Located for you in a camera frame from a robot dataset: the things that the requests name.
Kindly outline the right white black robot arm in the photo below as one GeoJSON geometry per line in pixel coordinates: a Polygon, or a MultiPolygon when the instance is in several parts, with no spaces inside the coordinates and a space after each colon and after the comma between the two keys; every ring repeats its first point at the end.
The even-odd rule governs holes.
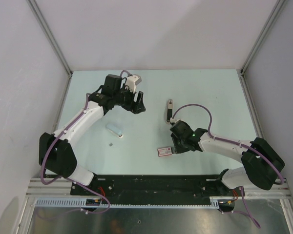
{"type": "Polygon", "coordinates": [[[221,172],[215,189],[220,195],[228,195],[234,188],[253,184],[262,190],[270,190],[285,162],[263,138],[253,141],[234,141],[211,136],[207,129],[195,131],[184,121],[171,123],[174,153],[189,151],[215,153],[242,163],[242,167],[221,172]]]}

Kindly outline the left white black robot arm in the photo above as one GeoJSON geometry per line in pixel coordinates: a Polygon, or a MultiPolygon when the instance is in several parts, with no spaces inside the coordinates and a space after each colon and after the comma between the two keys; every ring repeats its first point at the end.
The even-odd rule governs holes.
{"type": "Polygon", "coordinates": [[[97,192],[98,182],[95,174],[81,166],[74,154],[74,146],[83,134],[98,120],[120,106],[133,114],[146,110],[143,92],[137,91],[142,81],[139,75],[127,77],[109,74],[98,90],[86,94],[84,107],[63,127],[54,133],[43,133],[39,139],[39,164],[41,176],[45,170],[81,184],[81,189],[88,195],[97,192]]]}

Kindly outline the light blue stapler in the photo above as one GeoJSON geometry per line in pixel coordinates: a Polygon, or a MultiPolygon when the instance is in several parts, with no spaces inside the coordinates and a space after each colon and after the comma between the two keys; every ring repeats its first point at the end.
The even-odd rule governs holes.
{"type": "Polygon", "coordinates": [[[123,134],[122,130],[120,128],[118,128],[116,125],[109,123],[109,124],[106,125],[106,128],[112,134],[114,134],[115,136],[117,136],[118,138],[123,138],[124,137],[124,134],[123,134]]]}

